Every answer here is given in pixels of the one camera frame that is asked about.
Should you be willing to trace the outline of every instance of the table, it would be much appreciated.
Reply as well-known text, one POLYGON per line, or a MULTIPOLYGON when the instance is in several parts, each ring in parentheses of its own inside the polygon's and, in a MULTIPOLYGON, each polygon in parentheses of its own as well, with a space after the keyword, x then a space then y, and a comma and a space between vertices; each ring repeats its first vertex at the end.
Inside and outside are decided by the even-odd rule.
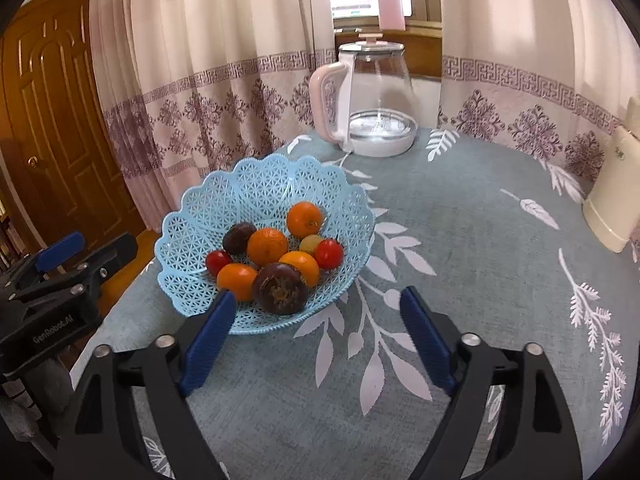
MULTIPOLYGON (((230 478, 408 477, 448 401, 399 316, 399 291, 411 284, 462 332, 503 348, 545 348, 588 477, 619 439, 631 402, 640 269, 630 246, 613 254, 591 233, 580 183, 515 150, 432 130, 393 158, 347 156, 313 134, 282 150, 343 167, 370 197, 375 238, 340 300, 284 330, 230 336, 189 397, 230 478), (450 147, 427 147, 443 135, 450 147)), ((181 325, 156 282, 159 267, 150 263, 106 317, 74 383, 97 344, 139 348, 181 325)), ((490 393, 467 474, 482 466, 501 393, 490 393)), ((168 474, 144 392, 134 395, 156 470, 168 474)))

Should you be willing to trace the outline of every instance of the red cherry tomato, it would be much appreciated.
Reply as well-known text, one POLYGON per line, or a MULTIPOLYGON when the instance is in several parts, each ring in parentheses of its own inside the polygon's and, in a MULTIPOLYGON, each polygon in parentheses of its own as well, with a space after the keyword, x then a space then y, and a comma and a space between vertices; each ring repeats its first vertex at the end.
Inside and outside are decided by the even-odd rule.
POLYGON ((204 260, 207 270, 214 278, 218 275, 222 267, 232 264, 233 262, 233 258, 229 253, 225 253, 225 251, 211 251, 204 260))
POLYGON ((333 238, 328 238, 327 240, 322 240, 318 244, 314 256, 321 269, 332 270, 340 266, 342 263, 344 251, 338 242, 333 238))

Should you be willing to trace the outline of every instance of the pink bottle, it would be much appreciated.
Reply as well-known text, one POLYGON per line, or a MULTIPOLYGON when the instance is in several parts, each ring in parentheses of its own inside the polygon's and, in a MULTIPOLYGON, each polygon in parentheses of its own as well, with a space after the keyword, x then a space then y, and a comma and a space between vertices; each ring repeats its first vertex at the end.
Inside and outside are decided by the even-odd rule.
POLYGON ((404 30, 402 0, 378 0, 380 30, 404 30))

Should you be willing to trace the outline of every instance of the door panel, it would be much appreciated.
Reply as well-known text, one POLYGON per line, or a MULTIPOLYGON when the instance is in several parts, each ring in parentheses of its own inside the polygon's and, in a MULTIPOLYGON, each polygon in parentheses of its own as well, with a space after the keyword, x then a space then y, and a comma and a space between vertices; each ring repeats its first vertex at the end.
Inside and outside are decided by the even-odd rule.
MULTIPOLYGON (((124 231, 137 235, 144 225, 106 140, 88 4, 33 0, 24 6, 4 34, 2 83, 21 155, 7 161, 18 195, 46 243, 79 230, 89 251, 124 231), (25 170, 31 183, 21 182, 25 170)), ((3 132, 3 146, 6 137, 3 132)))

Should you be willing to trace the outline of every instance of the dark purple fruit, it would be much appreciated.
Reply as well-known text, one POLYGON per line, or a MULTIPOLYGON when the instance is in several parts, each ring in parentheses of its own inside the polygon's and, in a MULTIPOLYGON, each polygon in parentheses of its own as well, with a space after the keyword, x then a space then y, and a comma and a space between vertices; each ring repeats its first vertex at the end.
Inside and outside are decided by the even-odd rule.
POLYGON ((255 233, 255 225, 250 222, 240 222, 226 232, 222 238, 222 247, 229 254, 244 254, 249 238, 255 233))
POLYGON ((252 289, 254 300, 262 309, 278 316, 300 312, 309 297, 302 273, 289 264, 274 263, 263 267, 252 289))

